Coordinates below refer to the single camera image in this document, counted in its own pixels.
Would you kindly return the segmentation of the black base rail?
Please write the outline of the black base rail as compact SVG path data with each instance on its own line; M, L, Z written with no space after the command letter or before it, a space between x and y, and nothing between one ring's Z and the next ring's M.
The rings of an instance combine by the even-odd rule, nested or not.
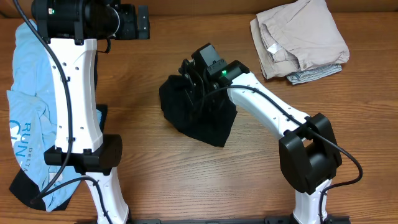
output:
M162 221L159 219L133 220L128 218L127 224L293 224L293 215L266 217L263 219L224 219L224 220L174 220ZM329 215L326 224L351 224L349 217L334 217Z

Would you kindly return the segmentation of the beige folded trousers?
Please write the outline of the beige folded trousers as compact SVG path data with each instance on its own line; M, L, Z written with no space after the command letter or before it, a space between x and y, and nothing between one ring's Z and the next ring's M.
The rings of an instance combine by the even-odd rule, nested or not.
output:
M250 28L266 79L349 60L349 48L324 0L299 0L260 12Z

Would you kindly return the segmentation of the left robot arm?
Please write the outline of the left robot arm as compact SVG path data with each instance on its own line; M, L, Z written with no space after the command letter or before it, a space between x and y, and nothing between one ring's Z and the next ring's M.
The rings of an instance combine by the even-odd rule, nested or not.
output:
M98 223L131 223L117 167L123 143L104 134L96 114L95 64L99 40L148 39L149 10L120 1L35 0L37 35L49 56L57 135L44 152L50 166L74 168L87 183Z

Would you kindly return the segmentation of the grey striped folded cloth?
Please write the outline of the grey striped folded cloth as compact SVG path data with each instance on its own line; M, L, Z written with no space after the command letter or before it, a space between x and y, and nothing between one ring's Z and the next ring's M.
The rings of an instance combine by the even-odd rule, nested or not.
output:
M287 75L287 79L289 82L291 82L291 84L298 85L312 82L340 71L342 71L342 66L340 64L331 64L302 72L292 72Z

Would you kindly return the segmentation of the light blue t-shirt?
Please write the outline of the light blue t-shirt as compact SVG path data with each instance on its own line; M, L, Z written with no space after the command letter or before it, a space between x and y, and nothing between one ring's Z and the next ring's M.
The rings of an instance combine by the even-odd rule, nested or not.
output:
M57 133L53 77L44 47L26 23L16 29L15 37L14 83L6 92L11 144L20 169L39 187L36 197L59 170L44 161L44 152L54 145ZM78 184L74 182L42 198L46 212L72 196Z

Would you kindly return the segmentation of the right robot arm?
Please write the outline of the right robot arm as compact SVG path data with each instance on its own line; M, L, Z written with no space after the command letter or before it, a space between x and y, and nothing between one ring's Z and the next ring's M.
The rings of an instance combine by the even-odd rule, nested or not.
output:
M295 189L295 208L287 217L267 223L348 223L326 211L326 194L342 164L330 121L296 110L264 87L240 61L227 63L211 44L185 59L179 73L190 84L187 93L191 118L215 118L222 101L251 113L279 141L280 169Z

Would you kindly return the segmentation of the black t-shirt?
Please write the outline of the black t-shirt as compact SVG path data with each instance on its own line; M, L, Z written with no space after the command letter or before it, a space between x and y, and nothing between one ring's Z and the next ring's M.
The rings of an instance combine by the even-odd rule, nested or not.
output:
M224 95L207 98L189 79L171 75L159 88L164 117L182 134L215 147L223 147L237 115L236 106Z

